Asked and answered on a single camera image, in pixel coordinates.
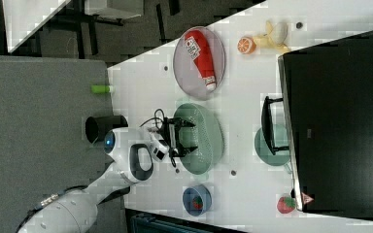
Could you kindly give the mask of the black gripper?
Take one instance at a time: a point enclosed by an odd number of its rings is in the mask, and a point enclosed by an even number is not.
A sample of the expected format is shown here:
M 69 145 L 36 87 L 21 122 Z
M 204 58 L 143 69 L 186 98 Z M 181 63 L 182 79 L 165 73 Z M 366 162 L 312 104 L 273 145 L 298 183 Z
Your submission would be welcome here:
M 197 147 L 180 147 L 177 146 L 179 140 L 179 130 L 182 127 L 194 127 L 195 124 L 180 117 L 166 117 L 162 123 L 161 136 L 166 144 L 170 147 L 169 154 L 171 157 L 185 157 L 186 155 L 197 150 Z

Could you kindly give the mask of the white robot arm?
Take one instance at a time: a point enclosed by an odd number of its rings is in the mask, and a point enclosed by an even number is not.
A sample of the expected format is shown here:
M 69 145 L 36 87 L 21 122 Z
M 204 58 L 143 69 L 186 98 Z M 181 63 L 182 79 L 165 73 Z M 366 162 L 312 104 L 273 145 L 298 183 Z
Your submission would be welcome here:
M 179 131 L 195 124 L 180 117 L 163 118 L 161 125 L 120 127 L 104 139 L 104 152 L 113 162 L 94 182 L 57 192 L 41 201 L 18 226 L 17 233 L 86 233 L 98 216 L 98 205 L 116 191 L 146 181 L 159 155 L 184 156 L 195 148 L 180 143 Z

